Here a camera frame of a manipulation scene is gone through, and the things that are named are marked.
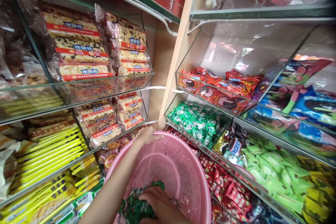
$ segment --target brand logo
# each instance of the brand logo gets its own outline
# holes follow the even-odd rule
[[[103,134],[103,136],[106,137],[108,134],[111,134],[111,133],[112,133],[112,130],[109,130],[109,131],[105,132],[105,133]]]
[[[93,51],[93,48],[87,46],[83,41],[79,41],[78,45],[72,45],[75,50],[83,50],[83,51]]]
[[[70,22],[64,22],[64,25],[66,27],[83,30],[83,26],[81,24],[76,24],[75,22],[76,20],[71,19]]]
[[[140,45],[140,40],[136,39],[136,38],[129,38],[129,42],[131,44],[136,44],[136,45]]]
[[[99,110],[102,110],[102,109],[103,109],[103,107],[95,108],[95,109],[93,110],[93,112],[96,112],[96,111],[99,111]]]
[[[97,69],[92,69],[91,66],[85,66],[85,69],[81,70],[82,74],[98,74]]]
[[[233,146],[232,150],[230,151],[231,154],[233,156],[237,156],[239,151],[240,151],[241,146],[242,146],[242,144],[239,141],[235,140],[234,146]]]

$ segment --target stacked snack packages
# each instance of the stacked snack packages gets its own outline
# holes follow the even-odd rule
[[[111,52],[111,63],[117,66],[119,91],[143,87],[152,71],[146,53],[146,35],[136,24],[104,12],[96,5],[96,19],[105,36],[106,47]]]
[[[0,92],[2,118],[38,112],[63,104],[50,87],[45,72],[32,54],[29,39],[9,0],[0,0],[0,88],[22,87]]]
[[[333,159],[336,151],[335,135],[303,122],[305,120],[335,130],[335,93],[315,90],[317,88],[314,86],[318,86],[315,83],[304,86],[311,83],[309,80],[314,74],[331,63],[332,60],[328,59],[291,60],[260,102],[264,106],[251,110],[247,114],[247,120],[276,134],[286,130],[285,136],[290,141]],[[270,83],[271,81],[263,80],[260,92],[264,93]],[[292,117],[286,117],[277,111]]]
[[[75,192],[70,173],[63,172],[2,208],[0,222],[3,224],[40,223],[64,202],[73,199]]]
[[[189,72],[183,69],[178,86],[231,113],[240,114],[249,106],[247,99],[251,99],[262,77],[244,75],[232,69],[226,72],[225,79],[221,79],[211,70],[197,67]]]
[[[56,112],[53,117],[51,115],[25,122],[31,126],[28,134],[35,144],[27,144],[14,154],[18,164],[10,187],[12,194],[44,179],[87,151],[70,112],[65,110]]]
[[[118,120],[125,130],[144,121],[140,115],[142,97],[136,92],[116,97],[118,102]]]
[[[307,223],[322,223],[335,204],[335,172],[327,165],[290,154],[232,123],[214,150],[246,169],[268,194]]]
[[[202,155],[199,160],[205,171],[211,195],[237,220],[247,221],[247,213],[252,206],[251,192],[207,156]]]
[[[221,135],[223,112],[195,102],[181,102],[168,115],[175,124],[194,139],[211,148],[215,138]]]

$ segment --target snack package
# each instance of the snack package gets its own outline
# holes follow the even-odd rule
[[[226,80],[239,84],[251,96],[257,84],[261,81],[262,75],[244,75],[236,69],[226,72]]]
[[[134,111],[135,109],[140,109],[142,105],[142,98],[137,95],[136,92],[117,96],[117,101],[119,107],[118,112]]]
[[[100,34],[93,16],[42,1],[39,1],[38,5],[47,34],[52,38],[100,42]]]
[[[307,90],[295,91],[289,104],[283,110],[296,117],[308,117],[308,120],[324,126],[336,127],[336,99],[314,91],[311,86]]]
[[[270,84],[271,81],[263,80],[259,87],[260,92],[264,93]],[[286,83],[276,81],[271,87],[271,89],[268,91],[266,98],[273,101],[283,100],[291,96],[294,91],[299,91],[303,88],[304,88],[303,85],[289,85]]]
[[[278,81],[292,85],[304,85],[311,76],[331,63],[332,61],[327,59],[312,59],[306,61],[297,61],[293,59],[281,73]]]
[[[57,63],[53,76],[60,81],[75,81],[81,79],[106,78],[114,76],[106,65],[85,63]]]
[[[100,42],[87,42],[68,38],[49,40],[47,54],[49,60],[60,63],[95,63],[107,65],[109,56]]]
[[[119,65],[122,62],[134,62],[134,63],[147,63],[149,56],[146,52],[142,51],[131,51],[115,48],[112,50],[112,57],[115,58]]]
[[[188,92],[197,93],[198,87],[202,85],[199,81],[205,81],[205,75],[199,73],[186,72],[182,70],[182,75],[178,81],[178,86],[185,88]]]
[[[55,124],[40,128],[30,128],[28,130],[29,137],[32,141],[38,141],[40,138],[46,137],[51,134],[55,134],[65,129],[76,128],[76,122],[72,115],[70,115],[65,121],[61,121]]]
[[[105,128],[102,131],[93,134],[90,139],[90,145],[96,148],[102,143],[105,143],[112,138],[115,138],[119,134],[121,134],[120,128],[117,124],[115,124],[111,127]]]

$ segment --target packaged cookie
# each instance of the packaged cookie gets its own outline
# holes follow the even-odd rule
[[[119,111],[128,112],[140,108],[142,105],[141,96],[137,95],[136,92],[123,94],[117,96]]]
[[[117,124],[114,124],[113,126],[103,129],[102,131],[99,131],[91,136],[90,139],[90,145],[91,147],[98,147],[101,144],[115,138],[121,134],[120,128]]]
[[[47,54],[53,61],[62,63],[109,63],[109,56],[100,42],[56,37],[50,39]]]
[[[131,51],[115,48],[112,50],[111,55],[118,61],[119,64],[121,62],[146,63],[149,60],[146,52],[142,51]]]
[[[51,37],[100,42],[97,25],[89,15],[49,3],[41,6],[41,15]]]
[[[106,78],[114,76],[106,65],[85,63],[58,63],[60,77],[58,79],[75,81],[80,79]]]

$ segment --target red candy wrapper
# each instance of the red candy wrapper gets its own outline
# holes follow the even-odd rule
[[[239,84],[251,96],[257,84],[261,81],[262,75],[244,75],[236,69],[226,72],[226,80]]]
[[[182,70],[181,78],[178,82],[180,87],[185,88],[188,92],[196,94],[198,86],[202,83],[199,81],[205,80],[205,75],[191,72],[186,72],[184,69]]]

